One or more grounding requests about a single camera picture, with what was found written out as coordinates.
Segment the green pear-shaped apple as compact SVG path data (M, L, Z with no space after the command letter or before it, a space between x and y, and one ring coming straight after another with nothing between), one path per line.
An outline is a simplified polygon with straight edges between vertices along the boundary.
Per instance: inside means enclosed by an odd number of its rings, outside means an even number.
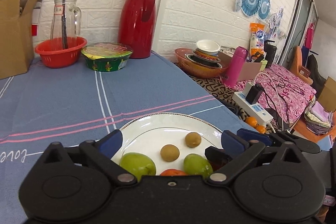
M206 158L191 153L183 161L183 171L189 175L201 175L207 179L213 173L213 168Z

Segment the small brown-yellow fruit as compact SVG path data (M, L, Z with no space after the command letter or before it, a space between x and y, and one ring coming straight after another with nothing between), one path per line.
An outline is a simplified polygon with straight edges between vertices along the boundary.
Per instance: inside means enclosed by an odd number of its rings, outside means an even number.
M173 162L180 156L178 147L172 144L164 145L160 150L161 158L166 162Z
M195 148L202 142L202 137L197 132L190 132L185 136L185 144L187 147Z

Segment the orange tangerine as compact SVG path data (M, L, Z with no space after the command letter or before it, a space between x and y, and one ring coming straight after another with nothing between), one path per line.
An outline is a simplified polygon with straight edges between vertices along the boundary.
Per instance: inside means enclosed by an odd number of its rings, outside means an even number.
M188 174L179 169L164 170L160 176L187 176Z

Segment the small orange beside table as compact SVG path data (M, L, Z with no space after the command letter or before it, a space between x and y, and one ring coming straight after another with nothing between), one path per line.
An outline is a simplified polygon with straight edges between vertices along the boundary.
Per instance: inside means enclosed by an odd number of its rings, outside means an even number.
M262 126L262 125L257 125L255 127L255 130L257 130L261 134L265 134L266 133L266 128L264 126Z
M246 124L250 125L253 128L258 126L258 122L257 122L257 119L255 117L247 117L244 121L245 121Z

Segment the white power strip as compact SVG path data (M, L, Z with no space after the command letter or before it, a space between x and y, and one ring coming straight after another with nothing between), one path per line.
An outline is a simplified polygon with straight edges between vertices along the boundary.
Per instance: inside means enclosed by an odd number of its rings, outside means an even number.
M273 116L268 113L259 103L250 104L246 101L243 92L234 92L232 99L242 108L249 116L256 118L258 124L267 126Z

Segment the pink floral bedcover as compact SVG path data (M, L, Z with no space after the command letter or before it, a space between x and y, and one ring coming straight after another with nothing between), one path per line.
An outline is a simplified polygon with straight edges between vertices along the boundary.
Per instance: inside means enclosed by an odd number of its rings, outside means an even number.
M288 69L273 64L250 83L259 83L265 89L258 103L264 108L276 110L284 122L292 125L306 109L316 90Z

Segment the black charger plug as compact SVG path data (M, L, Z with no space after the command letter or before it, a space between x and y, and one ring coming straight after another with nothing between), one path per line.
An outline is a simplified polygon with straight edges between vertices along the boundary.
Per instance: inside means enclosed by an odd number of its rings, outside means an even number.
M259 83L256 83L254 84L248 94L246 95L246 101L250 104L250 105L254 105L258 102L260 96L262 95L264 89L263 87L259 84Z

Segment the blue striped tablecloth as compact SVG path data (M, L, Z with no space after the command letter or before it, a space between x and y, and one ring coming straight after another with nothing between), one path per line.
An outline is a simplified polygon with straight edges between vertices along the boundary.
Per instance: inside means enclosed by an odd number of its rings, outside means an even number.
M107 73L90 70L84 59L61 69L35 60L27 73L1 80L1 223L26 219L18 190L51 142L71 147L98 140L137 117L161 112L192 115L232 132L245 126L155 53Z

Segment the white ceramic plate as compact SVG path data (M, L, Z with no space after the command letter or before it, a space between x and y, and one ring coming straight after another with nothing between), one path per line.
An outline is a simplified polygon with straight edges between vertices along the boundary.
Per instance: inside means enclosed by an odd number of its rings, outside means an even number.
M205 149L214 146L222 148L220 129L209 122L190 115L178 113L158 113L134 119L121 128L123 143L111 158L120 163L124 154L141 153L155 163L156 174L167 169L183 170L184 158L190 153L205 156ZM185 137L190 132L198 133L202 141L195 148L187 147ZM160 155L164 145L172 144L179 149L180 156L173 162L164 161Z

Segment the orange patterned bowl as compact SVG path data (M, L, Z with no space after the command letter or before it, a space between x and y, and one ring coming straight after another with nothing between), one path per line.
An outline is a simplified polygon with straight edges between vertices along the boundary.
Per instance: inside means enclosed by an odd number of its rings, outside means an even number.
M227 71L228 66L222 63L213 63L208 66L196 61L193 50L187 48L178 48L175 50L179 67L189 75L200 79L210 79L219 77Z

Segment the green instant noodle bowl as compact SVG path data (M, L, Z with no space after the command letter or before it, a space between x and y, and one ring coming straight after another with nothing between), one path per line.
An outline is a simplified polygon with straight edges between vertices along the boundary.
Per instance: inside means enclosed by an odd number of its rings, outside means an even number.
M130 46L119 43L95 43L81 50L86 65L97 72L119 71L133 53Z

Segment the pink thermos bottle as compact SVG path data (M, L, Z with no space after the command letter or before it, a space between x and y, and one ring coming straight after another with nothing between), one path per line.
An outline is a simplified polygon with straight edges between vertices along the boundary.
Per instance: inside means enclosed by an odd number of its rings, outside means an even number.
M239 78L243 64L248 58L248 50L243 47L237 47L232 56L228 70L222 78L222 83L225 86L233 88Z

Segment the red plastic basket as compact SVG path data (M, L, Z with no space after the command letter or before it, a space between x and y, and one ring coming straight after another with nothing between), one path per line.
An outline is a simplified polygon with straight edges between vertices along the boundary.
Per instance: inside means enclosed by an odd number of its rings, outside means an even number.
M64 68L76 63L81 55L81 50L87 45L87 40L78 36L74 42L68 39L68 45L72 47L62 49L62 42L45 40L35 47L35 53L39 54L42 63L49 68Z

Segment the orange snack bag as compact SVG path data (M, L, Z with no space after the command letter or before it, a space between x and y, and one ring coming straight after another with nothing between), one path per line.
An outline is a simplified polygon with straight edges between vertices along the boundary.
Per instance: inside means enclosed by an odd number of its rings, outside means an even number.
M251 37L249 41L249 51L251 56L256 53L264 53L264 25L260 23L251 23L249 29Z

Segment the black stirrer in pitcher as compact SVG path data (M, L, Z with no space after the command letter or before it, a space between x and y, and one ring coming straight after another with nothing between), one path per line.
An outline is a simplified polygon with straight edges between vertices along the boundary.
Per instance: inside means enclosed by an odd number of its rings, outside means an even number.
M66 0L62 0L62 45L63 49L68 48L67 42L67 26L66 26Z

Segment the red thermos jug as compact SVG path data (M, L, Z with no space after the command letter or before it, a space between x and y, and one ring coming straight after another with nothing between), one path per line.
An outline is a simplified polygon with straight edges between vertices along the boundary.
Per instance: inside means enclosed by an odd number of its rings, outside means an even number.
M155 0L125 1L120 17L118 42L132 48L132 59L150 56L155 20Z

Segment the glass pitcher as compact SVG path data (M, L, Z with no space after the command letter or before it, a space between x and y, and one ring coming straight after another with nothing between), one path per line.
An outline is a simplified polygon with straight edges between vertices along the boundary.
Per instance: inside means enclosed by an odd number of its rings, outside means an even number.
M62 42L65 37L68 47L70 47L70 41L80 35L81 10L76 2L77 0L54 0L51 39Z

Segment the cardboard box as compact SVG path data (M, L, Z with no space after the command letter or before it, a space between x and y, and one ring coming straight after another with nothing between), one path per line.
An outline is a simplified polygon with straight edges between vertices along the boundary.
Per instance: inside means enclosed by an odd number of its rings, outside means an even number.
M29 70L34 58L32 18L38 0L1 0L0 70L1 79Z

